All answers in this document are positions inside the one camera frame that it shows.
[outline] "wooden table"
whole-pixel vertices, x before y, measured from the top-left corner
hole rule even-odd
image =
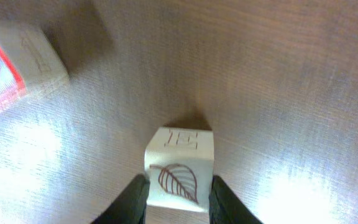
[[[358,223],[358,1],[3,1],[71,87],[0,116],[0,223],[89,223],[158,127],[210,126],[264,223]],[[149,207],[147,223],[208,223]]]

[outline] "block face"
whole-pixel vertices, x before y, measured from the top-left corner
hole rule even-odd
[[[0,21],[0,112],[67,83],[67,71],[40,28]]]
[[[211,131],[160,128],[145,152],[147,204],[207,212],[213,155]]]

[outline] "leaf drawing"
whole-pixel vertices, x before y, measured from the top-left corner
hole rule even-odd
[[[169,164],[165,167],[150,165],[150,168],[161,170],[158,183],[166,193],[183,197],[198,204],[197,179],[188,166]]]

